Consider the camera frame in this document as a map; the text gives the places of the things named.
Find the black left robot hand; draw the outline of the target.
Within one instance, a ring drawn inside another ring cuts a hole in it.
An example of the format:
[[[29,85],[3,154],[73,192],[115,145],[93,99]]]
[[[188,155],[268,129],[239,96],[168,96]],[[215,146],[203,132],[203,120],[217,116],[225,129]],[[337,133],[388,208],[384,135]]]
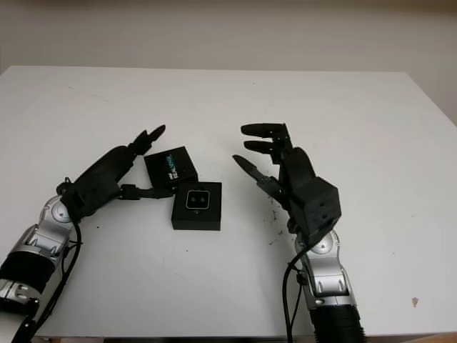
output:
[[[151,133],[148,133],[147,130],[142,131],[127,146],[117,146],[105,153],[79,179],[98,176],[113,181],[118,186],[118,182],[133,167],[134,160],[138,156],[143,156],[165,130],[166,126],[163,124]],[[119,188],[119,195],[116,198],[121,200],[164,199],[173,196],[173,192],[167,189],[140,189],[133,184],[124,184]]]

